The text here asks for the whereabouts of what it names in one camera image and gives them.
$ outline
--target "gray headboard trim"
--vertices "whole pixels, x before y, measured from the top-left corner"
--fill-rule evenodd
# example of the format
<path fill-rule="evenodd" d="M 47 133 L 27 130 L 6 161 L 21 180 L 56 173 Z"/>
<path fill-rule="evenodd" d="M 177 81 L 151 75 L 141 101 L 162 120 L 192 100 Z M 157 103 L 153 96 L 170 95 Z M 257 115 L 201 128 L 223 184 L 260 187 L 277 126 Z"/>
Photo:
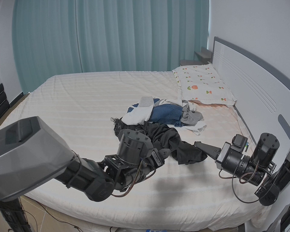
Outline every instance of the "gray headboard trim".
<path fill-rule="evenodd" d="M 260 65 L 262 68 L 267 70 L 269 73 L 271 73 L 274 77 L 276 77 L 281 83 L 283 83 L 283 85 L 285 85 L 290 90 L 290 79 L 287 76 L 285 76 L 278 69 L 270 65 L 268 62 L 264 61 L 263 59 L 257 57 L 253 53 L 237 45 L 234 45 L 228 41 L 225 41 L 215 36 L 214 41 L 213 41 L 213 54 L 214 54 L 214 48 L 215 48 L 215 41 L 220 42 L 221 44 L 224 44 L 225 46 L 230 47 L 231 49 L 237 51 L 238 53 L 241 53 L 242 55 L 248 57 L 250 60 L 254 61 L 258 65 Z"/>
<path fill-rule="evenodd" d="M 244 124 L 246 125 L 246 127 L 247 127 L 247 129 L 248 129 L 248 131 L 249 131 L 249 133 L 250 133 L 250 136 L 251 136 L 252 141 L 255 143 L 255 145 L 257 145 L 256 140 L 254 139 L 254 136 L 252 135 L 252 133 L 251 133 L 251 131 L 250 131 L 250 129 L 249 129 L 247 123 L 245 122 L 245 120 L 243 119 L 243 117 L 241 116 L 240 112 L 238 111 L 238 109 L 236 108 L 235 105 L 234 105 L 234 108 L 235 108 L 235 110 L 237 111 L 237 113 L 238 113 L 238 115 L 240 116 L 240 118 L 243 120 Z"/>
<path fill-rule="evenodd" d="M 283 130 L 285 131 L 286 135 L 290 139 L 290 126 L 289 126 L 289 124 L 287 123 L 287 121 L 285 120 L 285 118 L 283 117 L 282 114 L 278 115 L 278 122 L 280 123 L 281 127 L 283 128 Z"/>

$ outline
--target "teal curtain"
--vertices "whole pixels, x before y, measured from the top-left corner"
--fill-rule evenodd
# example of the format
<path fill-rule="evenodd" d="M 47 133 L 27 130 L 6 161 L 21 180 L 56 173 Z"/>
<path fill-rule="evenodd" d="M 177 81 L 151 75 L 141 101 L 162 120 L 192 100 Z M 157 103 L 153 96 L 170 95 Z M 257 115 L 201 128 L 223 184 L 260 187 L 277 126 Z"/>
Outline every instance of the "teal curtain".
<path fill-rule="evenodd" d="M 15 1 L 23 92 L 57 74 L 170 71 L 207 45 L 209 0 Z"/>

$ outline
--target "barcode sticker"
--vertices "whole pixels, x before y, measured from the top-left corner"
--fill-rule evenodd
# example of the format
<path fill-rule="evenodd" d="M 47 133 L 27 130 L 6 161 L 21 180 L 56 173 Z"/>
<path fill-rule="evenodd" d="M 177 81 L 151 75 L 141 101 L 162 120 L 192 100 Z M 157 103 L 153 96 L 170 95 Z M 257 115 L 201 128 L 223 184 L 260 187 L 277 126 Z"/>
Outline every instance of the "barcode sticker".
<path fill-rule="evenodd" d="M 158 156 L 156 155 L 155 151 L 152 151 L 152 156 L 153 156 L 153 158 L 155 159 L 157 165 L 158 165 L 158 166 L 161 166 L 162 163 L 160 162 L 160 160 L 159 160 Z"/>

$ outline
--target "pillow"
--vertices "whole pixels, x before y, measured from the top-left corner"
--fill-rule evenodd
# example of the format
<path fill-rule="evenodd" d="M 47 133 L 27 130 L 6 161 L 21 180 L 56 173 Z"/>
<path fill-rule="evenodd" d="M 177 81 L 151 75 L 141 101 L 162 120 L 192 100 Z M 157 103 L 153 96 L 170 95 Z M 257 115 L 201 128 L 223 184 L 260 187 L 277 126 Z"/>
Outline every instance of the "pillow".
<path fill-rule="evenodd" d="M 235 104 L 237 100 L 220 79 L 212 64 L 180 66 L 173 69 L 181 99 L 203 104 Z"/>

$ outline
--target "tiled floor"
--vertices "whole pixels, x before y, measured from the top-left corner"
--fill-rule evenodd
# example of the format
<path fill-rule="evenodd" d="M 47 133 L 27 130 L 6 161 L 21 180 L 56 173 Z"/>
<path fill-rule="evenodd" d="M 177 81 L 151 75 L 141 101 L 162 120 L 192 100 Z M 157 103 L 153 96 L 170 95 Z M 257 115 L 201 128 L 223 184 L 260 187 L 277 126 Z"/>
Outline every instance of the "tiled floor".
<path fill-rule="evenodd" d="M 5 114 L 4 116 L 2 116 L 0 118 L 0 125 L 3 123 L 3 121 L 5 120 L 5 118 L 19 105 L 20 102 L 22 102 L 28 95 L 23 96 L 12 108 L 10 108 Z M 37 232 L 78 232 L 78 230 L 76 228 L 74 228 L 72 225 L 69 225 L 67 223 L 61 223 L 56 221 L 55 219 L 53 219 L 47 212 L 45 212 L 45 210 L 39 205 L 38 202 L 22 196 L 21 198 L 21 202 L 23 205 L 23 208 L 31 213 L 36 221 L 37 224 L 34 220 L 34 218 L 29 215 L 28 213 L 27 215 L 27 220 L 29 223 L 32 224 L 33 228 L 35 229 L 35 231 Z M 78 226 L 83 232 L 105 232 L 105 231 L 109 231 L 109 227 L 108 226 L 101 226 L 101 225 L 97 225 L 91 222 L 86 222 L 77 218 L 73 218 L 70 217 L 66 214 L 60 213 L 58 211 L 55 211 L 51 208 L 48 208 L 47 206 L 43 207 L 51 214 L 53 215 L 55 218 L 57 218 L 58 220 L 61 221 L 65 221 L 65 222 L 69 222 L 73 225 Z M 7 232 L 9 229 L 8 224 L 6 223 L 6 221 L 3 219 L 2 215 L 0 214 L 0 232 Z M 117 228 L 112 228 L 111 231 L 115 232 Z M 218 230 L 218 232 L 238 232 L 238 228 L 226 228 L 226 229 L 221 229 Z M 210 229 L 203 229 L 200 230 L 199 232 L 212 232 Z"/>

